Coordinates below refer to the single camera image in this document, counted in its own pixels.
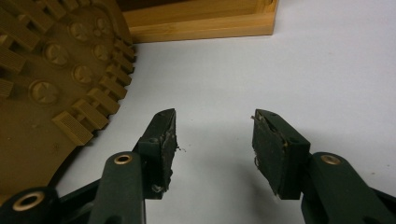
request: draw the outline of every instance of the dark green plastic part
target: dark green plastic part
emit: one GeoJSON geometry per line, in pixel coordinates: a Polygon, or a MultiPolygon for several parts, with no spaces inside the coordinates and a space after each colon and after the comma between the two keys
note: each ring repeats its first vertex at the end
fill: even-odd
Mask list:
{"type": "Polygon", "coordinates": [[[88,223],[99,184],[100,179],[66,194],[60,199],[63,218],[62,224],[88,223]]]}
{"type": "Polygon", "coordinates": [[[140,156],[133,152],[111,156],[106,161],[88,223],[141,224],[146,223],[145,214],[140,156]]]}
{"type": "Polygon", "coordinates": [[[48,224],[59,223],[60,202],[55,189],[39,187],[15,194],[0,207],[1,224],[48,224]],[[26,208],[29,204],[39,202],[26,208]]]}
{"type": "Polygon", "coordinates": [[[307,224],[395,224],[396,219],[344,158],[318,152],[307,169],[315,192],[304,195],[307,224]],[[339,162],[328,163],[324,157],[339,162]]]}
{"type": "Polygon", "coordinates": [[[167,109],[154,116],[133,150],[142,158],[146,199],[161,199],[169,189],[176,150],[176,110],[167,109]]]}
{"type": "Polygon", "coordinates": [[[309,147],[310,143],[278,114],[256,110],[253,130],[256,165],[281,199],[300,199],[309,147]]]}

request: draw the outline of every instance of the white table surface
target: white table surface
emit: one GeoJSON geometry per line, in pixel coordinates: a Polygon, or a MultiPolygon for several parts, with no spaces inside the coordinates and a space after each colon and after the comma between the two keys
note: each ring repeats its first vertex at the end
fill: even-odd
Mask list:
{"type": "Polygon", "coordinates": [[[346,158],[366,183],[396,196],[396,2],[280,0],[271,36],[135,45],[120,111],[78,154],[60,195],[131,150],[154,114],[177,111],[172,182],[146,201],[148,223],[304,223],[253,163],[256,108],[282,116],[311,152],[346,158]]]}

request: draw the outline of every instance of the wooden box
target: wooden box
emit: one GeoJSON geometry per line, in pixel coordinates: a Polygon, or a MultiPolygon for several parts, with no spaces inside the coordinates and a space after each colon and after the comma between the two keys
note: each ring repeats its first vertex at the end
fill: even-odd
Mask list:
{"type": "Polygon", "coordinates": [[[135,43],[271,35],[277,0],[119,0],[135,43]]]}

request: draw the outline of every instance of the metal screw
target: metal screw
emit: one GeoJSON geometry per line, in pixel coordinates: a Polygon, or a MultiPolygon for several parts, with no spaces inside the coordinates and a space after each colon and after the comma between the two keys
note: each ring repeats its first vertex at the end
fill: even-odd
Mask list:
{"type": "Polygon", "coordinates": [[[332,155],[322,155],[320,157],[324,162],[331,165],[339,165],[341,163],[340,159],[332,156],[332,155]]]}

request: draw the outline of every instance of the round bump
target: round bump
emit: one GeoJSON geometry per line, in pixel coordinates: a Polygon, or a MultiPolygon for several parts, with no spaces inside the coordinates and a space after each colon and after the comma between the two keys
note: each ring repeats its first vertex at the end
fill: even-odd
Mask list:
{"type": "Polygon", "coordinates": [[[102,32],[100,32],[99,29],[94,29],[94,30],[93,30],[93,34],[99,37],[99,36],[102,35],[102,32]]]}
{"type": "Polygon", "coordinates": [[[69,33],[76,40],[82,42],[88,40],[88,28],[80,22],[73,22],[71,25],[69,25],[69,33]]]}
{"type": "Polygon", "coordinates": [[[60,66],[67,64],[67,50],[58,44],[48,44],[44,48],[44,56],[50,63],[60,66]]]}
{"type": "Polygon", "coordinates": [[[109,58],[109,53],[105,45],[96,45],[93,48],[93,55],[101,61],[107,61],[109,58]]]}
{"type": "Polygon", "coordinates": [[[85,65],[79,65],[73,70],[73,79],[80,84],[91,84],[93,72],[85,65]]]}
{"type": "Polygon", "coordinates": [[[110,22],[104,18],[98,18],[96,20],[96,26],[99,28],[99,30],[105,34],[105,35],[109,35],[111,34],[111,25],[110,22]]]}
{"type": "Polygon", "coordinates": [[[45,81],[38,81],[31,85],[30,94],[32,99],[41,105],[51,105],[56,103],[59,97],[58,89],[45,81]]]}

